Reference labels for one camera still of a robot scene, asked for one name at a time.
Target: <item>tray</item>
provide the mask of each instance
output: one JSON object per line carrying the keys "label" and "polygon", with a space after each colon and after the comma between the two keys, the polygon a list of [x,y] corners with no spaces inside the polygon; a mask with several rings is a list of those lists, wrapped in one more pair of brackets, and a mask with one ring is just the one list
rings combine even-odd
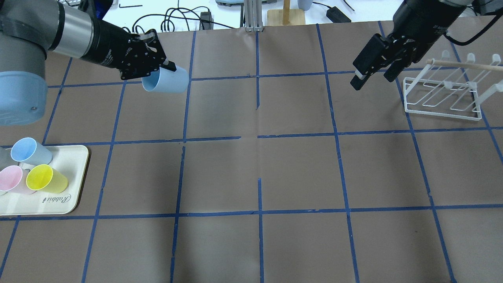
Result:
{"label": "tray", "polygon": [[[85,146],[46,147],[53,154],[49,165],[68,178],[68,187],[61,193],[35,192],[30,195],[5,193],[0,195],[0,215],[66,214],[77,206],[89,161]],[[20,163],[23,169],[34,166]]]}

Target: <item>blue cap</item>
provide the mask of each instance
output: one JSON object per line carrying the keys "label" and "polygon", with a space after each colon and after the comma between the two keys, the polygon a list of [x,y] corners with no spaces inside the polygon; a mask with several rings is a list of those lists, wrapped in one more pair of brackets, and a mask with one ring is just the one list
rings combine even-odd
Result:
{"label": "blue cap", "polygon": [[45,112],[47,84],[39,75],[0,72],[0,125],[26,125]]}

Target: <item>pink cup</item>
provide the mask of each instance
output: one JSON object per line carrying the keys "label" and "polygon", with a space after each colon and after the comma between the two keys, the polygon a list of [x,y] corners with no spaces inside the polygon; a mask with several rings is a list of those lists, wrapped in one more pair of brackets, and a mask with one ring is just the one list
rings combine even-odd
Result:
{"label": "pink cup", "polygon": [[5,167],[0,171],[0,191],[20,193],[20,194],[32,194],[35,191],[30,190],[26,186],[26,176],[30,170],[12,165]]}

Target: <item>wooden base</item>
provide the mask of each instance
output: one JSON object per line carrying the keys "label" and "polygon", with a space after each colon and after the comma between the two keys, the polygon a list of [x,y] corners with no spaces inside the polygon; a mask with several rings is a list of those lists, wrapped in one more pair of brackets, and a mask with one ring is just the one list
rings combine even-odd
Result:
{"label": "wooden base", "polygon": [[300,26],[306,24],[306,17],[304,10],[291,9],[288,25],[283,25],[283,10],[269,10],[267,11],[267,25],[268,26]]}

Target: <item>black power brick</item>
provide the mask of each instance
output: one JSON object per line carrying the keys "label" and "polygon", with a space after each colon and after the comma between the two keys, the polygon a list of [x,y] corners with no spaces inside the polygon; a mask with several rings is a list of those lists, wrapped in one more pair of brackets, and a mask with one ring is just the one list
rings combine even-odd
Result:
{"label": "black power brick", "polygon": [[205,21],[213,22],[213,19],[211,18],[211,12],[201,12],[201,20],[202,21],[199,22],[199,30],[213,29],[213,23],[205,22]]}
{"label": "black power brick", "polygon": [[332,7],[326,11],[326,17],[333,23],[350,23],[351,20],[344,15],[337,7]]}

